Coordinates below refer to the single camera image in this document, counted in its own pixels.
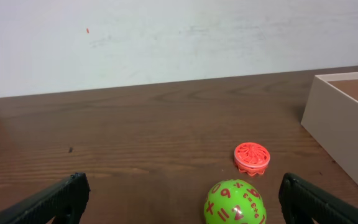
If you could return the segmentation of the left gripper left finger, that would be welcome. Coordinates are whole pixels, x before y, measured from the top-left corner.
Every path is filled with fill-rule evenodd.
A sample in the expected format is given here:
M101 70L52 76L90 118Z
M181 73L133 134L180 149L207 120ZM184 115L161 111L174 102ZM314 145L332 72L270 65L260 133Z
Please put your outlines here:
M77 172L0 211L0 224L79 224L89 194L90 186L86 174Z

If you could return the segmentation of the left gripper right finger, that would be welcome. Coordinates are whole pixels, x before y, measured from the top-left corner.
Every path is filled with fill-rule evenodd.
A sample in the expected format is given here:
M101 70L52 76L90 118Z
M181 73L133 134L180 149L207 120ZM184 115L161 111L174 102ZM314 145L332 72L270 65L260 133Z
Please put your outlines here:
M358 208L289 172L278 198L286 224L358 224Z

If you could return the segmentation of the orange round spinner toy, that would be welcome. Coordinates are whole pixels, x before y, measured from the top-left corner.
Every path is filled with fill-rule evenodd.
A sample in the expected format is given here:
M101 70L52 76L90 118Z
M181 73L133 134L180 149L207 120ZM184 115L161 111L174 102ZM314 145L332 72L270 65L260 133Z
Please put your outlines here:
M270 162L270 153L260 144L244 142L234 150L234 163L240 173L253 177L263 175Z

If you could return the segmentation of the green number ball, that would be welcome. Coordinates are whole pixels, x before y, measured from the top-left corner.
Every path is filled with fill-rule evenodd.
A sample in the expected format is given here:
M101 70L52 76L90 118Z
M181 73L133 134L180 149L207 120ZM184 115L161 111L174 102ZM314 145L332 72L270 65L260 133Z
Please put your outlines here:
M203 214L207 224L265 224L267 221L261 194L240 179L215 184L208 191Z

